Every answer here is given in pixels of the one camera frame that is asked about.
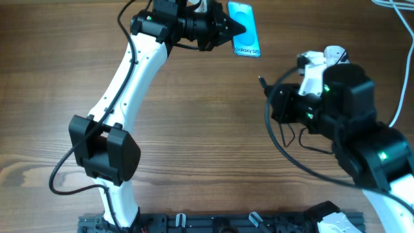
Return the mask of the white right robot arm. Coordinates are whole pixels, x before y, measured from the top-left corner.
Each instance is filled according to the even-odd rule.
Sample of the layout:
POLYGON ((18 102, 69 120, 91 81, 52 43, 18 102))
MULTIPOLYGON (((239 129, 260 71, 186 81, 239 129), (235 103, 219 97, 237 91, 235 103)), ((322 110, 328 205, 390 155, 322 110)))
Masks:
POLYGON ((322 74, 322 94, 299 95, 299 84, 285 83, 296 68, 274 84, 259 83, 267 98, 265 124, 280 153, 299 169, 323 181, 361 189, 386 232, 413 231, 413 148, 397 129, 376 119, 375 85, 363 68, 343 63, 322 74), (309 133, 332 142, 332 153, 353 179, 343 182, 295 160, 276 139, 270 121, 301 123, 309 133))

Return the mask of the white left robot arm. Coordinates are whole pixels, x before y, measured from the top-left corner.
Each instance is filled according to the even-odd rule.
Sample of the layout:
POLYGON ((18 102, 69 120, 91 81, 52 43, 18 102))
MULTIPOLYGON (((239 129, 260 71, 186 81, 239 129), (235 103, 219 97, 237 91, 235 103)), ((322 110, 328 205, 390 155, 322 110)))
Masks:
POLYGON ((138 223, 131 179, 141 151, 131 134, 172 48, 187 39, 197 42, 197 50, 210 51, 244 32, 217 1, 152 1, 133 16, 124 57, 107 90, 87 116, 74 116, 69 124, 76 164, 100 189, 111 230, 126 232, 138 223))

